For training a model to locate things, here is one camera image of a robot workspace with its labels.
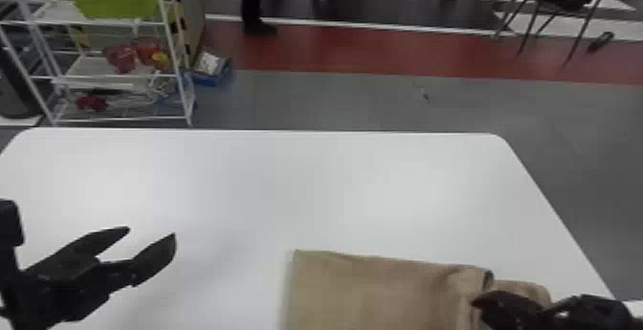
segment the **white metal shelf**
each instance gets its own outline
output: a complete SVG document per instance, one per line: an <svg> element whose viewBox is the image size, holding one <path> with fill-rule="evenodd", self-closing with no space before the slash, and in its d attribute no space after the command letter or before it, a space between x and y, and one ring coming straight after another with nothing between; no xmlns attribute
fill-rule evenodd
<svg viewBox="0 0 643 330"><path fill-rule="evenodd" d="M154 67L143 65L138 60L132 73L115 75L114 66L99 56L79 56L69 71L61 77L54 77L52 84L68 86L72 90L87 88L109 88L131 93L146 93L150 77L158 77Z"/></svg>
<svg viewBox="0 0 643 330"><path fill-rule="evenodd" d="M193 89L186 87L189 116L196 103ZM55 122L77 123L94 121L154 121L154 120L184 120L185 110L178 93L169 95L167 99L156 97L154 104L145 106L127 106L108 108L102 112L77 109L71 99L61 99L54 109Z"/></svg>
<svg viewBox="0 0 643 330"><path fill-rule="evenodd" d="M18 4L17 15L21 17L0 20L0 40L10 48L11 57L18 63L18 69L53 125L157 119L180 119L191 125L196 95L193 81L184 72L184 69L189 68L186 35L181 27L172 29L169 24L170 19L178 19L180 13L177 0L156 0L156 14L150 19L90 19L73 0L15 1ZM41 65L37 69L30 70L20 61L19 54L3 30L3 26L10 25L23 25L29 29L41 58ZM74 29L76 26L86 28ZM105 46L104 43L107 46L118 45L127 42L127 37L131 39L145 36L147 32L152 32L145 31L143 27L146 26L153 30L153 35L149 36L165 41L163 47L170 62L168 69L155 70L153 66L143 65L137 60L136 67L130 73L117 74L116 67L101 56L100 49ZM94 27L103 27L109 34L96 34ZM76 51L70 51L67 45L62 51L53 49L58 42L44 36L48 29L62 29L56 36L69 36ZM86 46L88 42L95 45L95 48ZM35 84L35 81L43 80L50 81L55 87L55 91L47 97L40 94ZM169 85L163 91L158 90L158 84L167 84L166 81ZM118 94L107 96L112 92L100 92L99 89L116 90ZM78 109L76 100L92 92L107 101L107 109L98 112Z"/></svg>

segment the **beige cloth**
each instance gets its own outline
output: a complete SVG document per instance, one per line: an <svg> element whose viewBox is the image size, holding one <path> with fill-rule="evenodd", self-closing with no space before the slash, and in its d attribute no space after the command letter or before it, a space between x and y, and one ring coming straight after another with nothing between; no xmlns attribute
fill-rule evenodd
<svg viewBox="0 0 643 330"><path fill-rule="evenodd" d="M492 273L475 266L296 251L286 328L477 330L479 311L471 301L492 283ZM546 294L517 282L499 286Z"/></svg>

